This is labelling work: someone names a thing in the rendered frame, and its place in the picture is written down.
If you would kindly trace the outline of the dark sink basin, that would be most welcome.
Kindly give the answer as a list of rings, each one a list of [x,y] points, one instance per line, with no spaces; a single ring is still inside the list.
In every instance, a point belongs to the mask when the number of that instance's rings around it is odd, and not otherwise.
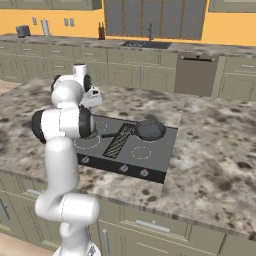
[[[172,43],[153,41],[126,41],[121,46],[135,48],[168,49]]]

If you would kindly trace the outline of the grey dishwasher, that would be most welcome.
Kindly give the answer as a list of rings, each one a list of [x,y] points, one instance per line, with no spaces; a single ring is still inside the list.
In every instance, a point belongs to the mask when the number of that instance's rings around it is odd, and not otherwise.
[[[174,92],[209,97],[215,80],[218,58],[181,54],[177,58]]]

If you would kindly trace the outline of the dark grey frying pan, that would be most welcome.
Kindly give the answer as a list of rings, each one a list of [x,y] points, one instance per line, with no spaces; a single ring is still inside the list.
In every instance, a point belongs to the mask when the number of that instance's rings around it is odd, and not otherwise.
[[[144,120],[135,124],[133,128],[125,128],[116,133],[102,134],[102,138],[116,137],[119,135],[136,135],[144,141],[157,141],[164,137],[166,127],[155,120]]]

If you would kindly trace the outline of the olive base cupboard run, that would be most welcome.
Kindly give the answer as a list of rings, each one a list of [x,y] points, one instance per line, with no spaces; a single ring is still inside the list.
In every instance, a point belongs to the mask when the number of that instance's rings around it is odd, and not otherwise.
[[[0,78],[11,82],[70,74],[85,64],[97,86],[172,92],[176,61],[175,53],[154,49],[0,40]]]
[[[256,102],[256,58],[221,56],[211,96]]]

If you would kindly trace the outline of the grey window shutters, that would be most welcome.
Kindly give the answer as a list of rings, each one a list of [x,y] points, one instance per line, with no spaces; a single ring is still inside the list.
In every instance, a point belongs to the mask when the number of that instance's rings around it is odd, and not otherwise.
[[[108,36],[200,40],[206,0],[104,0]]]

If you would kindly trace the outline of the olive island drawer front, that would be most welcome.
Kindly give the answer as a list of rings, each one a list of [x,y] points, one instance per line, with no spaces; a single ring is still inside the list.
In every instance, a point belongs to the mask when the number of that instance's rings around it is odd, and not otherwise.
[[[141,228],[152,232],[159,232],[164,235],[175,235],[185,237],[188,231],[188,225],[184,222],[165,218],[163,216],[142,211],[133,207],[118,205],[109,201],[100,199],[101,215],[100,219],[115,223],[120,226],[131,226],[133,228]],[[170,229],[170,233],[160,232],[151,228],[143,227],[135,223],[136,220],[154,223]]]
[[[197,225],[192,225],[188,233],[188,241],[194,248],[212,254],[219,252],[223,238],[222,232]]]
[[[0,172],[0,181],[0,189],[5,189],[11,194],[23,196],[25,198],[36,199],[38,197],[26,193],[27,189],[43,192],[47,188],[47,185],[44,182],[39,182],[28,176],[13,174],[10,172]]]

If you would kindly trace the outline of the white paper towel roll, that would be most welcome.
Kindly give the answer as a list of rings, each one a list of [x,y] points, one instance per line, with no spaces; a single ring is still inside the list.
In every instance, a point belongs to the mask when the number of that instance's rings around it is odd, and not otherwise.
[[[42,19],[41,20],[41,25],[42,25],[42,30],[43,30],[44,36],[50,36],[48,20]]]

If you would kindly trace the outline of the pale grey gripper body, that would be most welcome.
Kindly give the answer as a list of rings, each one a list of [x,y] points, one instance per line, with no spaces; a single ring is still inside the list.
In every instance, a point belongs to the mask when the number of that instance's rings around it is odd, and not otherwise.
[[[85,108],[92,108],[99,106],[102,103],[102,96],[97,87],[92,86],[90,90],[83,94],[81,104]]]

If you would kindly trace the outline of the olive wall cupboards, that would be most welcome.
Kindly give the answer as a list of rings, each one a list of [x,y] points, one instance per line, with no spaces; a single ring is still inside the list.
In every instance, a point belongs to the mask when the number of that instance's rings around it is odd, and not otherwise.
[[[209,12],[256,13],[256,0],[210,0]]]
[[[98,10],[102,0],[0,0],[0,9]]]

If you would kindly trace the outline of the grey toaster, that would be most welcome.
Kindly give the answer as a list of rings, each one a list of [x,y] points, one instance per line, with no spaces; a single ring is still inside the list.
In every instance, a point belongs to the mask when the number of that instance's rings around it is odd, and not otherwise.
[[[16,27],[16,32],[19,38],[30,36],[30,28],[28,25],[21,25]]]

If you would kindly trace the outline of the black hob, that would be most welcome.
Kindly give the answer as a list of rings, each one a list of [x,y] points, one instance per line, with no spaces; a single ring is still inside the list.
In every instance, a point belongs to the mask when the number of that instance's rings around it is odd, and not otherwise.
[[[80,165],[164,183],[176,140],[177,128],[166,127],[164,137],[157,141],[144,141],[136,135],[102,138],[102,134],[133,128],[136,122],[97,115],[94,118],[98,135],[94,138],[74,140]],[[82,162],[85,156],[90,159],[86,164]],[[120,167],[124,164],[128,166],[127,172],[120,171]],[[149,172],[147,177],[140,175],[143,169]]]

